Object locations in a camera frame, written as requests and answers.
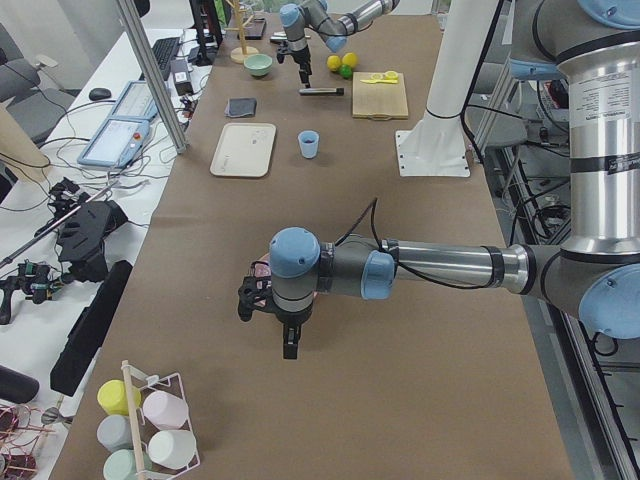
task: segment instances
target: black cylinder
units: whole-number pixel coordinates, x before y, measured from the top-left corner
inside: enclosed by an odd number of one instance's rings
[[[0,400],[27,403],[34,399],[39,388],[35,378],[0,365]]]

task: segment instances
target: blue joint cap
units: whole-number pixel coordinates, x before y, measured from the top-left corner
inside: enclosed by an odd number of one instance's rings
[[[329,50],[331,50],[333,53],[336,53],[347,44],[347,37],[329,37],[326,44],[327,47],[329,47]]]
[[[384,300],[391,295],[395,277],[393,257],[374,250],[369,254],[362,272],[360,295],[365,300]]]
[[[315,235],[304,228],[280,230],[269,245],[271,272],[280,278],[303,276],[320,258],[320,244]]]
[[[517,80],[560,80],[564,75],[553,63],[509,61],[511,76]]]
[[[580,321],[613,338],[640,337],[640,264],[626,265],[591,285],[580,301]]]
[[[640,2],[612,0],[578,0],[587,14],[596,22],[621,30],[640,28]]]
[[[298,10],[298,6],[295,3],[287,3],[280,9],[280,21],[282,22],[282,26],[285,28],[296,23],[299,16],[300,10]]]

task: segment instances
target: lemon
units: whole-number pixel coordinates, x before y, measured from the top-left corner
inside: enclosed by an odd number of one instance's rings
[[[340,70],[340,66],[342,66],[342,60],[337,55],[331,55],[327,58],[327,68],[332,72],[337,72]]]
[[[342,57],[342,64],[349,65],[353,70],[358,65],[358,56],[353,52],[345,53]]]
[[[347,80],[349,80],[351,77],[353,77],[353,70],[351,69],[351,67],[349,65],[343,64],[340,67],[340,76],[342,78],[345,78]]]

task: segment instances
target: light green cup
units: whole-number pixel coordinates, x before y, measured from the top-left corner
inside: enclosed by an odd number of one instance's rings
[[[151,470],[151,460],[144,455],[144,468]],[[102,468],[104,480],[136,480],[136,458],[133,450],[118,450],[113,452],[104,462]]]

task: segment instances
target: yellow cup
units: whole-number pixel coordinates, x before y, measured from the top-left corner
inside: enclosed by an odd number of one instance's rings
[[[136,407],[142,403],[140,390],[133,387],[133,399]],[[127,406],[127,394],[122,380],[109,380],[98,390],[98,403],[107,415],[129,415]]]

